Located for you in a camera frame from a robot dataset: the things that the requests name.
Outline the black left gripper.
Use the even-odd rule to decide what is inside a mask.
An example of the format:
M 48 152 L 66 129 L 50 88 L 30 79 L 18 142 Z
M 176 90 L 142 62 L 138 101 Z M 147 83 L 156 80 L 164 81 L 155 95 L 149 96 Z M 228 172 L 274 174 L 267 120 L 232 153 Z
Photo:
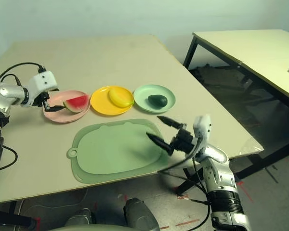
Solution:
M 49 90 L 51 91 L 59 91 L 58 88 L 56 89 L 52 89 Z M 48 92 L 42 92 L 41 94 L 39 94 L 36 98 L 35 98 L 35 106 L 37 107 L 44 107 L 44 110 L 46 112 L 57 112 L 60 111 L 62 109 L 65 109 L 65 106 L 62 105 L 55 105 L 55 106 L 49 106 L 47 100 L 49 99 L 49 94 Z

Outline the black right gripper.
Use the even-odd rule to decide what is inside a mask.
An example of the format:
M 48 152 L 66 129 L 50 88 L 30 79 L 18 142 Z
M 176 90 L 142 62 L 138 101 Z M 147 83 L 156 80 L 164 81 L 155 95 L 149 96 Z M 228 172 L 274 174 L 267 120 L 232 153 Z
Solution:
M 178 129 L 178 132 L 176 136 L 172 138 L 170 144 L 167 144 L 161 137 L 147 132 L 146 135 L 148 138 L 154 144 L 165 150 L 168 155 L 172 155 L 174 150 L 190 154 L 196 146 L 196 141 L 195 137 L 186 130 L 187 124 L 179 123 L 166 116 L 158 115 L 157 118 L 167 126 Z

